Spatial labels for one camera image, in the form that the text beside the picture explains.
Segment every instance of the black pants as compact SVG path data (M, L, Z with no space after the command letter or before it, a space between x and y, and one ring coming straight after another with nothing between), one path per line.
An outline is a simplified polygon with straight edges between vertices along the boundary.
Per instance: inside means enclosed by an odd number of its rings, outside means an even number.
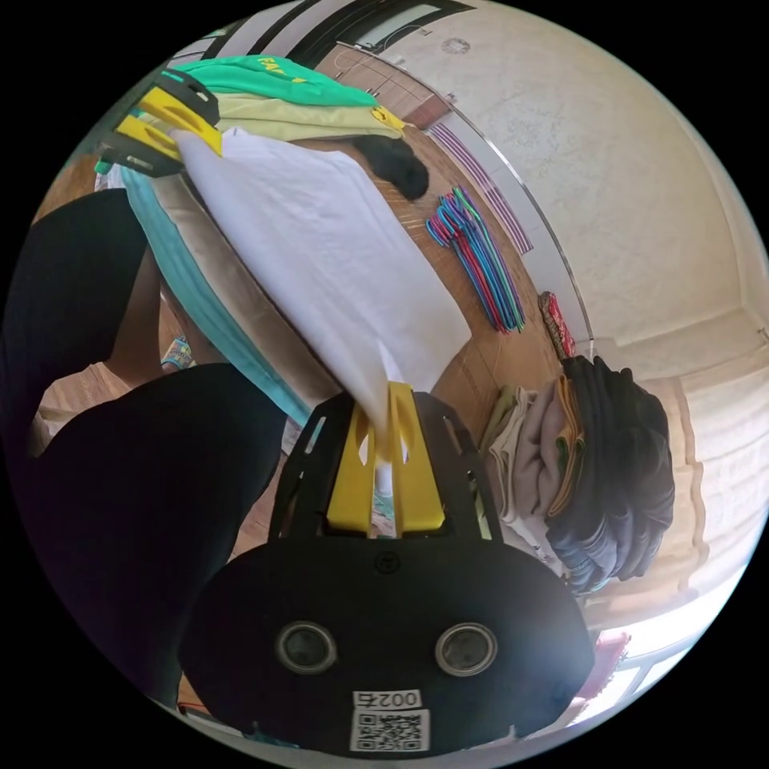
M124 191L30 230L0 338L0 427L22 523L51 585L145 695L175 705L176 649L280 458L285 415L229 364L173 373L26 432L54 380L111 354L147 241Z

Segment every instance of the green t-shirt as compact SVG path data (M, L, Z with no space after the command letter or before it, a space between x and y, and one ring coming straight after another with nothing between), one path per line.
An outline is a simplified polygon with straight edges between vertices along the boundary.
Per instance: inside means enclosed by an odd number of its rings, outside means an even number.
M375 107L365 91L279 56L230 56L179 64L215 94L254 94L304 107Z

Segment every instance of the label sticker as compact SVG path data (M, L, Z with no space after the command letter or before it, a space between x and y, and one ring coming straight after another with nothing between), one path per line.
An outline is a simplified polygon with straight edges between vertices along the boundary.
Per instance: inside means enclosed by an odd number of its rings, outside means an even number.
M422 707L422 695L418 689L353 691L352 706L366 711L408 711Z
M352 713L351 752L418 753L430 748L430 711Z

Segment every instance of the qr code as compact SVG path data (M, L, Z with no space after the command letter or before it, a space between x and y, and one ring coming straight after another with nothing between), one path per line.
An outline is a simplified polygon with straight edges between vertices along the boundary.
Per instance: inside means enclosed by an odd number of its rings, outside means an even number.
M430 747L430 711L355 711L351 751L416 753Z

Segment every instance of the wooden cabinet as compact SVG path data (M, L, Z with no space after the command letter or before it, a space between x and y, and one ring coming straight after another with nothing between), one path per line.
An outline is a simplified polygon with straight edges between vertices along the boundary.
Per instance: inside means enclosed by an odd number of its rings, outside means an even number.
M417 128L427 128L449 112L440 95L408 72L364 50L338 45L316 70L346 86L366 91L397 118Z

